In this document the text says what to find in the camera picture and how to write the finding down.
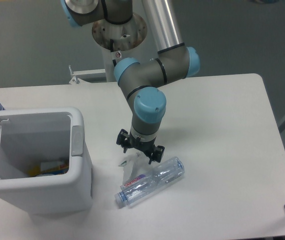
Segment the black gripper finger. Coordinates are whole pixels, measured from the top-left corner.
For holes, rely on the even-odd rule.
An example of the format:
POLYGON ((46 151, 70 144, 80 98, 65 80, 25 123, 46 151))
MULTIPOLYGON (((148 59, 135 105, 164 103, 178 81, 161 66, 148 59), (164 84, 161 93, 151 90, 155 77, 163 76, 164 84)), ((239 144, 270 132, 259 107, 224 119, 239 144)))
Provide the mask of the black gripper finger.
POLYGON ((123 152, 126 153, 128 149, 131 148, 131 143, 129 141, 130 135, 128 132, 124 129, 121 129, 117 139, 116 139, 116 144, 121 146, 123 148, 123 152))
POLYGON ((152 162, 160 163, 165 152, 165 147, 158 145, 153 146, 150 150, 147 151, 146 156, 149 158, 148 164, 152 162))

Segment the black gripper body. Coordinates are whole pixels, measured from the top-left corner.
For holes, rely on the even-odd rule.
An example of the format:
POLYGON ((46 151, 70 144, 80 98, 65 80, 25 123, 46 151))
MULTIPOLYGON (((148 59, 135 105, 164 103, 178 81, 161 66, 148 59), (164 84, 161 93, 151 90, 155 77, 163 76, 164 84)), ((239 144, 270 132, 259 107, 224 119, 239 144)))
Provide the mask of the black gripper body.
POLYGON ((131 133, 129 134, 130 148, 134 148, 143 152, 147 157, 151 157, 154 152, 155 138, 150 141, 142 141, 140 137, 134 137, 131 133))

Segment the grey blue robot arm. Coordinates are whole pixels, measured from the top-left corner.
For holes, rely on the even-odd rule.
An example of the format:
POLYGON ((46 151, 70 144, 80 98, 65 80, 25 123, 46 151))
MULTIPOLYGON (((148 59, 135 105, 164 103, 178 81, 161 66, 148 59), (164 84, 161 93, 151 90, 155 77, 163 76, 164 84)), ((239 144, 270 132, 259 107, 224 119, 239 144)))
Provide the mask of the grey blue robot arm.
POLYGON ((170 0, 144 0, 146 18, 133 11, 131 0, 63 0, 69 24, 92 24, 92 37, 107 50, 106 71, 112 72, 132 112, 131 128, 121 130, 116 143, 124 151, 136 149, 151 162, 160 162, 165 148, 155 145, 167 100, 160 87, 192 77, 200 57, 181 37, 170 0), (140 46, 151 31, 157 57, 140 63, 125 55, 140 46))

